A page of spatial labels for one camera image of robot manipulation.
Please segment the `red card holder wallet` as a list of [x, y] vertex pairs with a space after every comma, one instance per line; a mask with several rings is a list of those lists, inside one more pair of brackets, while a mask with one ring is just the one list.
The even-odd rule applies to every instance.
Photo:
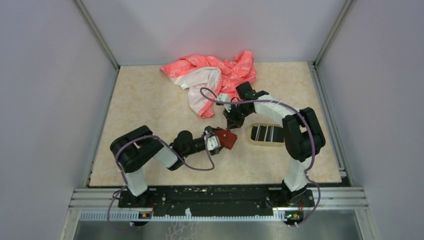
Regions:
[[238, 139], [238, 136], [235, 133], [220, 127], [217, 128], [217, 131], [214, 133], [214, 135], [218, 137], [220, 145], [228, 150], [233, 149]]

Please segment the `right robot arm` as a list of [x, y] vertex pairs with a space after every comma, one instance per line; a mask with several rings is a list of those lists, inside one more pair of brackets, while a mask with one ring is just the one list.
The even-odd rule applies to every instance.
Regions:
[[307, 172], [311, 169], [315, 156], [326, 144], [315, 111], [310, 107], [291, 107], [264, 90], [255, 91], [249, 82], [240, 84], [236, 91], [240, 98], [237, 103], [232, 103], [231, 97], [226, 93], [217, 97], [218, 101], [224, 102], [226, 128], [241, 128], [245, 118], [251, 114], [264, 115], [281, 127], [283, 142], [291, 157], [290, 169], [282, 181], [281, 199], [287, 206], [295, 206], [306, 191]]

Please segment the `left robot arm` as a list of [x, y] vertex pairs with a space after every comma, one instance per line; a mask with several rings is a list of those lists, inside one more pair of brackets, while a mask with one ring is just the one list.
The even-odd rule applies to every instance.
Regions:
[[124, 180], [124, 188], [131, 193], [131, 202], [138, 207], [149, 203], [150, 193], [143, 171], [147, 162], [156, 160], [168, 170], [175, 171], [187, 165], [188, 156], [206, 152], [211, 158], [228, 147], [223, 141], [227, 134], [219, 135], [220, 131], [207, 126], [200, 137], [194, 138], [190, 131], [183, 130], [168, 144], [143, 125], [115, 139], [109, 149]]

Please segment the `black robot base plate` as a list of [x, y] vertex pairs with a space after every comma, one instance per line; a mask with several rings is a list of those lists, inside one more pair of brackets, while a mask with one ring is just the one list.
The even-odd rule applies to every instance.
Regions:
[[289, 193], [282, 184], [151, 186], [140, 196], [124, 190], [120, 208], [153, 208], [155, 217], [179, 217], [189, 209], [193, 217], [271, 216], [274, 208], [315, 206], [313, 192]]

